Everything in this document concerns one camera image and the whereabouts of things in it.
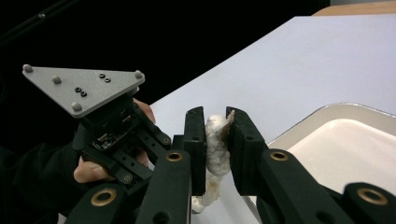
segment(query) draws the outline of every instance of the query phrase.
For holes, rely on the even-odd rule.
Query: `mounting hole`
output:
[[[183,159],[183,155],[180,153],[171,152],[166,155],[166,159],[169,161],[181,161],[181,159]]]
[[[110,204],[116,199],[117,192],[114,189],[101,189],[91,197],[93,206],[101,207]]]
[[[325,224],[333,224],[335,223],[334,218],[332,217],[332,215],[325,213],[325,212],[317,212],[317,218],[319,219],[319,221],[321,223],[325,223]]]
[[[381,192],[378,192],[375,189],[358,189],[358,195],[367,203],[373,203],[376,205],[388,204],[387,197],[385,197]]]
[[[271,156],[272,159],[274,159],[276,161],[286,161],[286,160],[289,159],[288,155],[286,155],[283,152],[278,152],[278,151],[271,152],[270,156]]]
[[[152,221],[155,224],[166,224],[169,223],[170,217],[169,214],[166,212],[159,212],[155,214],[155,216],[152,218]]]

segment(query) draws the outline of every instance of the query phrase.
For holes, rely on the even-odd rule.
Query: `dark background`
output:
[[[3,1],[0,144],[69,141],[76,121],[34,87],[22,66],[140,70],[136,98],[152,104],[294,16],[328,1]],[[39,19],[39,13],[45,19]]]

